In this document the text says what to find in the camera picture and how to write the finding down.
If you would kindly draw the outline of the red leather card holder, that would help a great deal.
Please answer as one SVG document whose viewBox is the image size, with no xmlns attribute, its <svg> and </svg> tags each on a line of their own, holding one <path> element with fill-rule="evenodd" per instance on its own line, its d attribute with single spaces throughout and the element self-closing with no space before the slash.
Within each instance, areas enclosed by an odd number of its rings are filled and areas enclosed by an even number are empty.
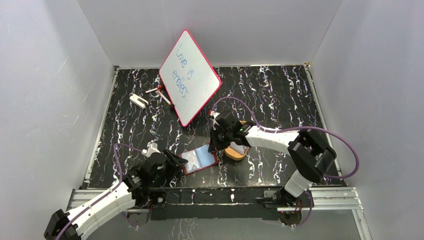
<svg viewBox="0 0 424 240">
<path fill-rule="evenodd" d="M 187 160 L 183 167 L 186 176 L 218 164 L 217 155 L 215 152 L 209 152 L 209 146 L 209 144 L 205 144 L 179 155 L 182 159 Z"/>
</svg>

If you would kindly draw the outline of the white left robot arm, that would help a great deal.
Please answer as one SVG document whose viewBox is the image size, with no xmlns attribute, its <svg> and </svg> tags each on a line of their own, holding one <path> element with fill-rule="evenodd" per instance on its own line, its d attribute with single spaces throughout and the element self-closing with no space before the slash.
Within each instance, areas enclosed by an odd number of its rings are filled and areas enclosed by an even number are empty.
<svg viewBox="0 0 424 240">
<path fill-rule="evenodd" d="M 121 174 L 119 180 L 93 199 L 69 211 L 54 212 L 44 231 L 46 240 L 85 240 L 95 230 L 128 209 L 152 207 L 158 198 L 151 189 L 181 174 L 188 163 L 168 149 L 141 150 L 145 160 Z"/>
</svg>

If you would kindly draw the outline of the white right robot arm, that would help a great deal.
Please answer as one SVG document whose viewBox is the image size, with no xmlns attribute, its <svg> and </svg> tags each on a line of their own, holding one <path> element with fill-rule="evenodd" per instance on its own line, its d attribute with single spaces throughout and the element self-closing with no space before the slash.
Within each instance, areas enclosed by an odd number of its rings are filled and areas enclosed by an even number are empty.
<svg viewBox="0 0 424 240">
<path fill-rule="evenodd" d="M 279 193 L 263 197 L 259 203 L 279 203 L 295 207 L 314 183 L 323 180 L 336 160 L 334 149 L 310 128 L 278 132 L 261 129 L 253 122 L 241 122 L 228 111 L 209 114 L 213 120 L 210 129 L 209 152 L 222 151 L 231 145 L 248 148 L 267 148 L 291 157 L 296 170 Z"/>
</svg>

